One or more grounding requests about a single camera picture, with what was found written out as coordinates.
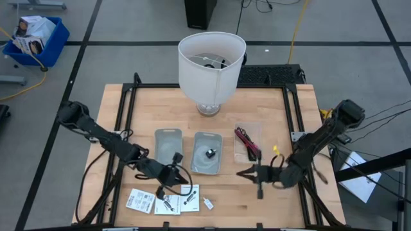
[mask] wooden tabletop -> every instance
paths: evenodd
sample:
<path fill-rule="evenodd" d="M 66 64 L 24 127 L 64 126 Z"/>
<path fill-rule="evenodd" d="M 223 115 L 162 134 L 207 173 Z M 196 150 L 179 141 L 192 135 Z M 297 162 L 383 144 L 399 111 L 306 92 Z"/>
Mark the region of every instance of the wooden tabletop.
<path fill-rule="evenodd" d="M 306 132 L 313 132 L 321 126 L 313 86 L 298 85 L 297 90 L 304 127 Z M 107 130 L 114 129 L 120 95 L 121 85 L 106 85 L 97 122 Z M 289 99 L 295 130 L 298 130 L 291 94 Z M 200 184 L 200 196 L 210 199 L 214 208 L 208 210 L 200 201 L 200 212 L 183 212 L 180 216 L 159 216 L 154 215 L 153 211 L 151 214 L 145 214 L 126 208 L 132 189 L 155 193 L 159 185 L 156 180 L 135 179 L 136 171 L 126 168 L 115 225 L 162 227 L 164 221 L 169 221 L 171 227 L 256 227 L 256 223 L 262 223 L 265 228 L 304 227 L 297 187 L 279 190 L 265 184 L 264 199 L 258 200 L 257 185 L 236 176 L 236 172 L 247 169 L 250 164 L 234 163 L 233 129 L 236 122 L 247 121 L 259 121 L 262 124 L 260 148 L 263 150 L 263 164 L 269 164 L 274 156 L 272 146 L 275 144 L 286 157 L 291 153 L 281 89 L 237 89 L 234 96 L 222 105 L 221 111 L 214 117 L 201 116 L 197 112 L 195 103 L 178 88 L 138 89 L 131 123 L 134 134 L 130 142 L 148 148 L 150 150 L 148 157 L 154 158 L 156 129 L 179 128 L 183 131 L 183 166 L 190 169 L 194 134 L 196 132 L 219 133 L 223 137 L 222 163 L 219 174 L 215 176 L 191 173 L 193 183 Z M 91 144 L 87 166 L 101 151 L 99 144 Z M 85 179 L 79 209 L 81 218 L 86 215 L 101 194 L 107 160 L 108 155 L 105 155 L 97 161 Z M 345 223 L 331 162 L 317 155 L 315 163 L 317 169 L 327 177 L 329 182 L 326 185 L 315 175 L 318 194 L 335 217 Z M 173 189 L 179 191 L 180 187 L 178 185 Z M 312 201 L 309 196 L 308 199 L 311 223 L 315 223 Z M 105 221 L 108 221 L 108 208 L 111 203 L 111 199 L 107 200 Z"/>

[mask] black speaker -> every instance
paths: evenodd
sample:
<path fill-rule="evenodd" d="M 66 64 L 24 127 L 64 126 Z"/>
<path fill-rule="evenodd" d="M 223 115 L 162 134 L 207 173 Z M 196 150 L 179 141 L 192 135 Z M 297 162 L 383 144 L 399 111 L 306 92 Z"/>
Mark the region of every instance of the black speaker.
<path fill-rule="evenodd" d="M 184 4 L 186 5 L 187 26 L 206 30 L 217 0 L 184 0 Z"/>

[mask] blue bin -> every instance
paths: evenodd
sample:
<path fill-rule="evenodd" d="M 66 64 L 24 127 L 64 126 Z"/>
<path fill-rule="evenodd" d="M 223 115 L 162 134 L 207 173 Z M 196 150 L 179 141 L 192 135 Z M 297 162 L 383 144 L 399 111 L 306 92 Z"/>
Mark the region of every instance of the blue bin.
<path fill-rule="evenodd" d="M 66 44 L 69 38 L 70 32 L 63 25 L 62 19 L 59 17 L 47 17 L 51 22 L 56 24 L 56 28 L 52 32 L 46 47 L 39 55 L 34 55 L 45 67 L 53 67 L 60 53 L 63 50 L 64 44 Z M 40 65 L 30 55 L 24 54 L 16 47 L 12 41 L 8 41 L 6 47 L 3 49 L 3 53 L 8 55 L 22 65 Z"/>

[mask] gray plastic tray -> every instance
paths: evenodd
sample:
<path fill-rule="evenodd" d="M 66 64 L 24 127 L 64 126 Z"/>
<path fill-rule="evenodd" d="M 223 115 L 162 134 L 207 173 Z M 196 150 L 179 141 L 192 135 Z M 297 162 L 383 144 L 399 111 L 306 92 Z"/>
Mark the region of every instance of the gray plastic tray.
<path fill-rule="evenodd" d="M 208 159 L 206 152 L 216 150 L 216 155 Z M 196 173 L 215 175 L 220 171 L 223 150 L 223 137 L 219 134 L 197 132 L 194 135 L 191 170 Z"/>
<path fill-rule="evenodd" d="M 180 129 L 157 129 L 154 134 L 156 161 L 167 165 L 173 163 L 173 157 L 176 152 L 184 156 L 182 152 L 182 131 Z"/>

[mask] gray floor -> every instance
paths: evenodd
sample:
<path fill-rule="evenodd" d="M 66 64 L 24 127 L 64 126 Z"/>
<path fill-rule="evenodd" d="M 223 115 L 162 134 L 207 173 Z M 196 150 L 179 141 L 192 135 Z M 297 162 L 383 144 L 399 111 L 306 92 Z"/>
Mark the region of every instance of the gray floor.
<path fill-rule="evenodd" d="M 396 39 L 411 41 L 410 2 L 378 2 Z M 21 9 L 19 15 L 61 17 L 71 32 L 69 40 L 81 41 L 95 3 L 66 0 L 65 12 Z M 252 3 L 243 10 L 238 34 L 245 40 L 290 41 L 302 5 L 303 1 L 274 5 L 272 13 L 259 13 Z M 266 7 L 259 3 L 261 10 Z M 209 31 L 235 33 L 239 15 L 240 1 L 219 0 Z M 1 1 L 0 26 L 11 32 L 15 21 L 16 10 Z M 90 41 L 178 41 L 198 32 L 186 26 L 183 0 L 103 0 Z M 389 41 L 371 0 L 311 0 L 296 40 Z M 66 46 L 41 87 L 6 102 L 13 116 L 0 134 L 0 230 L 15 228 L 79 48 Z M 401 50 L 411 62 L 411 47 Z M 288 46 L 248 46 L 248 64 L 285 64 L 288 52 Z M 308 83 L 314 84 L 320 108 L 350 98 L 373 114 L 411 98 L 411 86 L 392 47 L 296 46 L 292 63 L 300 64 Z M 28 85 L 42 78 L 37 68 L 14 69 L 12 64 L 2 60 L 0 74 L 25 73 Z M 136 71 L 145 83 L 177 83 L 177 47 L 87 46 L 70 99 L 88 105 L 96 117 L 104 85 L 129 82 Z M 0 98 L 21 89 L 0 85 Z M 351 147 L 379 156 L 409 148 L 410 118 L 403 114 Z M 70 224 L 88 149 L 83 138 L 59 129 L 26 228 Z M 343 208 L 354 227 L 391 229 L 390 222 L 372 211 L 346 204 Z"/>

